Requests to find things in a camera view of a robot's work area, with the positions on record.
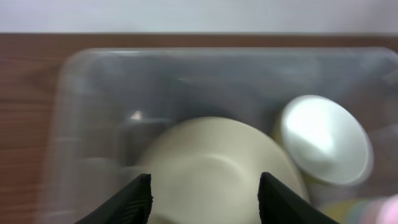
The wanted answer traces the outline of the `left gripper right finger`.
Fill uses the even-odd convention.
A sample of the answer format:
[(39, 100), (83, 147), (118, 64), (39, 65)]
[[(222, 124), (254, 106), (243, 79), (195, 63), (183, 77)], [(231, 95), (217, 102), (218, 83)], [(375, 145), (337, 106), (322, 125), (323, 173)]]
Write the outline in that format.
[(338, 224), (269, 172), (261, 174), (257, 198), (262, 224)]

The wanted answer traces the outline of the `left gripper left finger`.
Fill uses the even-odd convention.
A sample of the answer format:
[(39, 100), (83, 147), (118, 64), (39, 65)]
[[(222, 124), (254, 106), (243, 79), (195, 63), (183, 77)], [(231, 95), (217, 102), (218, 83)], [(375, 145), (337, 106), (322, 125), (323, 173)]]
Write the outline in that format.
[(147, 224), (153, 203), (151, 175), (140, 174), (76, 224)]

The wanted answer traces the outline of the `large cream bowl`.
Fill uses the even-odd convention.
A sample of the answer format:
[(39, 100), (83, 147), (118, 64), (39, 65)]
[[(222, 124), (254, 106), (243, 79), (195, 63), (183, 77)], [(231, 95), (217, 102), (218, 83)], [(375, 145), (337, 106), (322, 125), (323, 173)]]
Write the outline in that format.
[(139, 165), (151, 176), (149, 223), (259, 223), (263, 172), (308, 199), (289, 155), (260, 130), (228, 118), (191, 119), (168, 129)]

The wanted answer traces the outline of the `small white bowl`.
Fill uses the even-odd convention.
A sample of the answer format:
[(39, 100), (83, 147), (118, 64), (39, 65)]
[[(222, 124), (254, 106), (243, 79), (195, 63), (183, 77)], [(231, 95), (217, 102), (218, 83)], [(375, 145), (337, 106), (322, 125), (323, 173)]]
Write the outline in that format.
[(306, 173), (331, 185), (364, 182), (373, 147), (359, 121), (338, 103), (318, 95), (289, 101), (278, 124), (285, 148)]

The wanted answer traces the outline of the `pink plastic cup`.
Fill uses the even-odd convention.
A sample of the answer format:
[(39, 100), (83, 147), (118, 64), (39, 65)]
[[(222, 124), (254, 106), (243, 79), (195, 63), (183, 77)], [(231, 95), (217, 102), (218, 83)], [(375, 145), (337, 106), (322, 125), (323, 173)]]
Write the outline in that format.
[(397, 194), (376, 200), (375, 224), (397, 224)]

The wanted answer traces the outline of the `clear plastic storage bin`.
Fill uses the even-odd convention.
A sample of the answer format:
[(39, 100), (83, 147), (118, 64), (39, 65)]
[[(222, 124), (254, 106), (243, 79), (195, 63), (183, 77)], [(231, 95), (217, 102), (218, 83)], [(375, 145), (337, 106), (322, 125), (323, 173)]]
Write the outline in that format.
[(138, 157), (187, 119), (272, 134), (282, 108), (319, 95), (346, 108), (374, 151), (355, 187), (310, 184), (324, 205), (397, 193), (397, 54), (382, 47), (89, 49), (61, 69), (38, 223), (74, 223), (136, 174)]

